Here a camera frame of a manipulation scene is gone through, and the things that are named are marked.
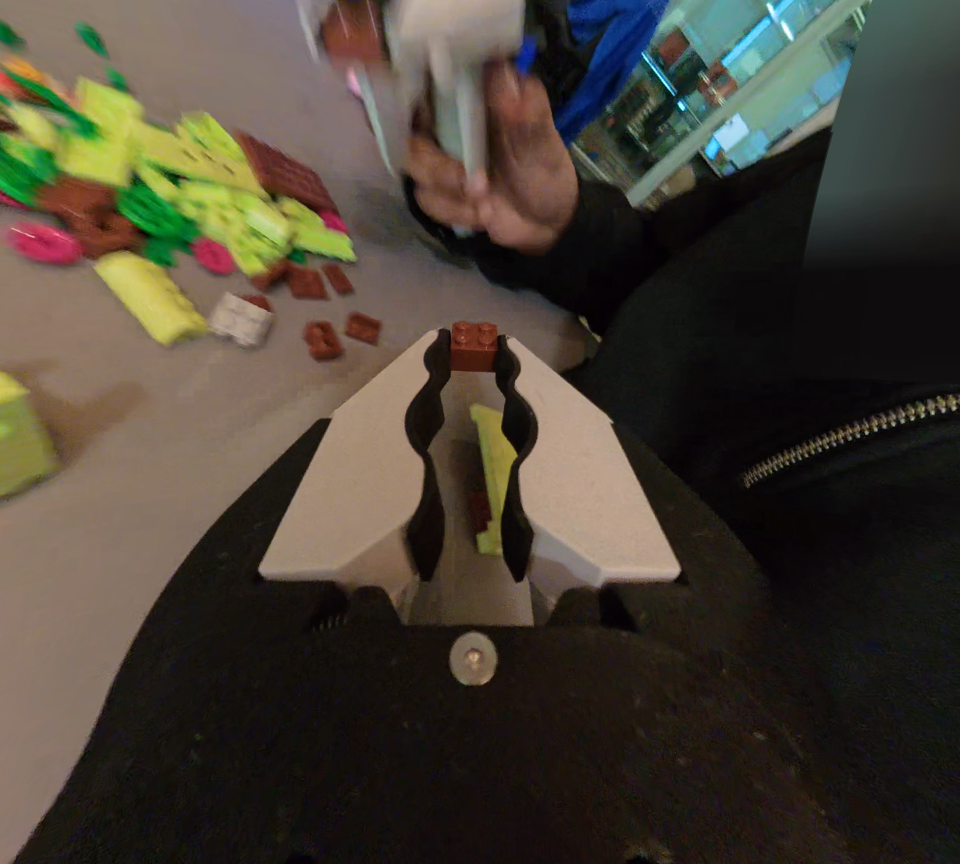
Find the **person's right forearm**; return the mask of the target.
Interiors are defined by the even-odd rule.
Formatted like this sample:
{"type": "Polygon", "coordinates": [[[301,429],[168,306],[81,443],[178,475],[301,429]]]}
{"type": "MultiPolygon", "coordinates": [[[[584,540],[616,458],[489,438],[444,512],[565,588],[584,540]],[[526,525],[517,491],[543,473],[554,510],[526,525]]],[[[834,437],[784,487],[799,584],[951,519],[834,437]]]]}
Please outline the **person's right forearm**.
{"type": "Polygon", "coordinates": [[[547,251],[523,252],[486,234],[456,237],[426,213],[414,180],[402,179],[414,220],[448,251],[471,260],[491,283],[532,291],[603,337],[630,295],[671,256],[666,206],[632,207],[615,186],[582,182],[570,224],[547,251]]]}

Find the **small lime brown brick block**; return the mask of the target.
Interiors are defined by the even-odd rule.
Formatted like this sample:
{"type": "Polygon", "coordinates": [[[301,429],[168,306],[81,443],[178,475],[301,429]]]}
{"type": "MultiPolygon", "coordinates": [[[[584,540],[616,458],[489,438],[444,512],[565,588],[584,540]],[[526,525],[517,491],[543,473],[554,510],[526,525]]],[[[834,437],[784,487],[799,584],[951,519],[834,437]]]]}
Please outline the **small lime brown brick block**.
{"type": "Polygon", "coordinates": [[[27,387],[1,373],[1,498],[17,496],[49,478],[59,460],[27,387]]]}

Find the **large lime brick assembly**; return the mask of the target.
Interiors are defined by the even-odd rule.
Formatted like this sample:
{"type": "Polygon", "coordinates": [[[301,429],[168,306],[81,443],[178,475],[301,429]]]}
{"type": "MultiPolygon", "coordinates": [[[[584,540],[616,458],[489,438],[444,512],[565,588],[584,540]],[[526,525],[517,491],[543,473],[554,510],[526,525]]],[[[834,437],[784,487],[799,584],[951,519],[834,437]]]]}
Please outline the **large lime brick assembly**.
{"type": "Polygon", "coordinates": [[[484,477],[484,491],[469,494],[476,547],[482,555],[501,557],[501,520],[511,469],[518,455],[503,432],[501,412],[473,403],[469,416],[477,430],[484,477]]]}

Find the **blue plastic object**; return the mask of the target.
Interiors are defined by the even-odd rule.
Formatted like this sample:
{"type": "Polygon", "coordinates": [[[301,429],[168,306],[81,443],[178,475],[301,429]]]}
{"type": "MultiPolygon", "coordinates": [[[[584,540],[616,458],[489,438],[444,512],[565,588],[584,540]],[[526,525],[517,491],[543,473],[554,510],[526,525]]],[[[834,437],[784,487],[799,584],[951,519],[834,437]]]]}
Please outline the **blue plastic object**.
{"type": "Polygon", "coordinates": [[[564,143],[572,143],[614,103],[639,66],[670,0],[569,0],[575,49],[591,51],[584,77],[554,112],[564,143]]]}

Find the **pile of loose toy bricks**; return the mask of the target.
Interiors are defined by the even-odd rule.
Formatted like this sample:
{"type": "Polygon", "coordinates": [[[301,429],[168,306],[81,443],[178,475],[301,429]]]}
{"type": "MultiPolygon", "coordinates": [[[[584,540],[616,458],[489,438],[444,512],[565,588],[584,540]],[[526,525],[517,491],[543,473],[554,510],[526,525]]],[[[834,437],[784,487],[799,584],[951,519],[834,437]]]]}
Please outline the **pile of loose toy bricks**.
{"type": "Polygon", "coordinates": [[[69,88],[2,22],[2,203],[54,221],[11,231],[20,254],[67,263],[132,252],[162,269],[188,255],[261,291],[354,291],[344,271],[354,243],[316,171],[206,112],[153,120],[100,32],[83,21],[75,32],[103,77],[69,88]]]}

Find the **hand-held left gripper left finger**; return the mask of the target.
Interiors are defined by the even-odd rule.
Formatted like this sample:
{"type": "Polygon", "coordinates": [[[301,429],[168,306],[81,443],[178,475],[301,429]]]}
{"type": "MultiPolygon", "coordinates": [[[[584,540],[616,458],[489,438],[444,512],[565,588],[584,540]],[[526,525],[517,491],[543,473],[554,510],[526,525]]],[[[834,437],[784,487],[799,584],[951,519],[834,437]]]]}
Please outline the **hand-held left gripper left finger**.
{"type": "Polygon", "coordinates": [[[333,413],[261,560],[264,580],[377,587],[409,616],[445,542],[430,446],[450,349],[450,330],[428,331],[333,413]]]}

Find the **person's right hand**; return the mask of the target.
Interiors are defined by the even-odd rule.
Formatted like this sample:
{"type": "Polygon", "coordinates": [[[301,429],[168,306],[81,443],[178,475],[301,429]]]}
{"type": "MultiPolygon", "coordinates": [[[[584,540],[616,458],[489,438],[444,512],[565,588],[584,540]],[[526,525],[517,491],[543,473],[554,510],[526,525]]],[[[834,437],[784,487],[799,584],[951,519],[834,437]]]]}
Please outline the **person's right hand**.
{"type": "Polygon", "coordinates": [[[574,218],[579,179],[543,84],[508,61],[486,65],[484,77],[485,168],[469,172],[441,148],[432,103],[424,99],[407,139],[406,203],[425,225],[483,234],[493,245],[542,256],[574,218]]]}

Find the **brown square brick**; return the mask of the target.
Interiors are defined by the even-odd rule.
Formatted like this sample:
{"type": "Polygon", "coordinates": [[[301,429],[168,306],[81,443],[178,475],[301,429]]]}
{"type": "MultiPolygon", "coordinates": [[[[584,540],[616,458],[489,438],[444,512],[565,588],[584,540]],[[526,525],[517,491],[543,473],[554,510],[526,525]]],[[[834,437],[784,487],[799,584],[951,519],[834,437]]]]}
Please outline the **brown square brick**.
{"type": "Polygon", "coordinates": [[[498,326],[491,322],[454,322],[450,329],[450,370],[490,374],[498,359],[498,326]]]}

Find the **person's black jacket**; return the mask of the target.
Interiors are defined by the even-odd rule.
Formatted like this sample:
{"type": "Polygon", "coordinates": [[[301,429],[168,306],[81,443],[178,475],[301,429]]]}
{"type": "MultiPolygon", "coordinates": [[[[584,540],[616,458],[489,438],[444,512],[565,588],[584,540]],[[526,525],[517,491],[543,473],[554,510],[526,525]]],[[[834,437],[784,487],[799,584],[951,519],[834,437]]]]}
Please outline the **person's black jacket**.
{"type": "Polygon", "coordinates": [[[665,203],[582,388],[733,531],[853,760],[958,862],[958,257],[809,253],[832,127],[665,203]]]}

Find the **lime curved slope piece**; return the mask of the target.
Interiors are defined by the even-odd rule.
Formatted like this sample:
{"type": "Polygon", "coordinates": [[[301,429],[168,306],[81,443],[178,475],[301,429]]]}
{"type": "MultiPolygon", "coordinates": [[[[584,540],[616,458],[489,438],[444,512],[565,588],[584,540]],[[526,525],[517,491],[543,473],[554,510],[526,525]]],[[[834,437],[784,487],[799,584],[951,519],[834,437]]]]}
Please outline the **lime curved slope piece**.
{"type": "Polygon", "coordinates": [[[94,272],[147,332],[164,347],[207,335],[209,325],[167,272],[131,251],[99,258],[94,272]]]}

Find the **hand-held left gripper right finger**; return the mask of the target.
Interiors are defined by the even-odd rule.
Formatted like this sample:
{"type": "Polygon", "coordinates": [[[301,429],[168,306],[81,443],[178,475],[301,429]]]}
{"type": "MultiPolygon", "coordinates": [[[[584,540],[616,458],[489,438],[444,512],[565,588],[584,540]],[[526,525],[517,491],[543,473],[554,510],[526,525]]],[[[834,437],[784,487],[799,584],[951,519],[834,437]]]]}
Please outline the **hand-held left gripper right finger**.
{"type": "Polygon", "coordinates": [[[497,386],[516,453],[502,555],[534,617],[569,591],[677,582],[681,564],[608,415],[510,336],[498,340],[497,386]]]}

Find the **brown toy brick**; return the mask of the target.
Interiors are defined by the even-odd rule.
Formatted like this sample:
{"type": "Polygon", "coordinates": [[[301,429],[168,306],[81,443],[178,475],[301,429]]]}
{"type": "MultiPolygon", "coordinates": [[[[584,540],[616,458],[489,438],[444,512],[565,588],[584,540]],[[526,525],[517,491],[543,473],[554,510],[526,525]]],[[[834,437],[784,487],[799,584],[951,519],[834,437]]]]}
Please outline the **brown toy brick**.
{"type": "Polygon", "coordinates": [[[333,0],[318,28],[318,42],[334,62],[386,64],[390,51],[385,11],[390,0],[333,0]]]}

